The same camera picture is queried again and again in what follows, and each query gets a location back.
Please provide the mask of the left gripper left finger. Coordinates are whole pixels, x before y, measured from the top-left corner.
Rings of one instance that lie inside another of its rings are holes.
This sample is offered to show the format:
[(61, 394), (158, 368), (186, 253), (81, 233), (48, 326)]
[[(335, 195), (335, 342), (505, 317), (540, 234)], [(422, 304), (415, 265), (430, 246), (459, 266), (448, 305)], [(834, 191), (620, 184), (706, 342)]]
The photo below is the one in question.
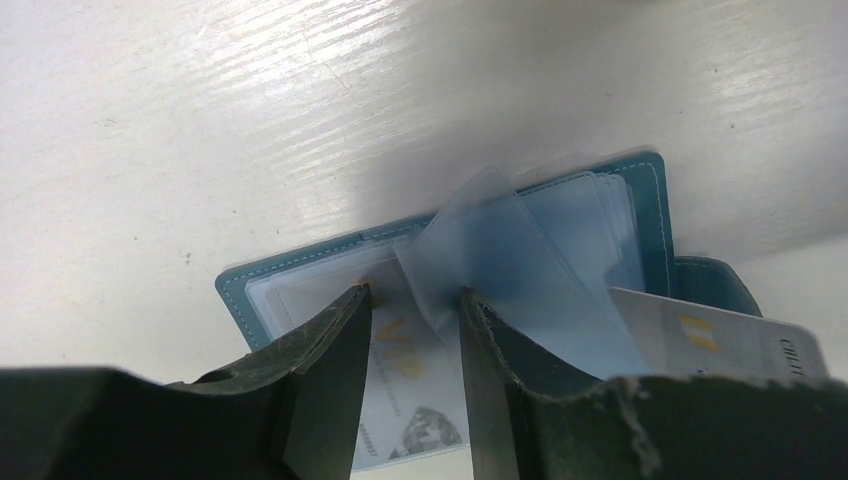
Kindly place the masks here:
[(107, 367), (1, 373), (5, 479), (346, 479), (369, 358), (371, 292), (192, 383)]

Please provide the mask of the blue leather card holder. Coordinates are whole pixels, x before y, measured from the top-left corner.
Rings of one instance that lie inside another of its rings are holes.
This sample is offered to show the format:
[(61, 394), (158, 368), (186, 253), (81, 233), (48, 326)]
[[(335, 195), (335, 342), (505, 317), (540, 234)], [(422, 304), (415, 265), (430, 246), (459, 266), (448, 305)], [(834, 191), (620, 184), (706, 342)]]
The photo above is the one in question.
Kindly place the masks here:
[(645, 373), (613, 287), (758, 315), (724, 263), (675, 253), (663, 157), (638, 152), (520, 190), (487, 168), (438, 213), (228, 269), (215, 287), (248, 346), (304, 324), (372, 265), (399, 262), (421, 316), (460, 378), (459, 298), (503, 317), (579, 370)]

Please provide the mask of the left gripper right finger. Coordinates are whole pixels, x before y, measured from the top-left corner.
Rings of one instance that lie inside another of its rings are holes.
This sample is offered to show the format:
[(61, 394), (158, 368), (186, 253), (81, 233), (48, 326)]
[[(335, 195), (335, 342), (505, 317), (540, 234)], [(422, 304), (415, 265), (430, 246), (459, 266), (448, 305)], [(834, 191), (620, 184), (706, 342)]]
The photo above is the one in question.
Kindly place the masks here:
[(465, 289), (460, 338), (478, 479), (843, 479), (847, 387), (721, 376), (597, 379)]

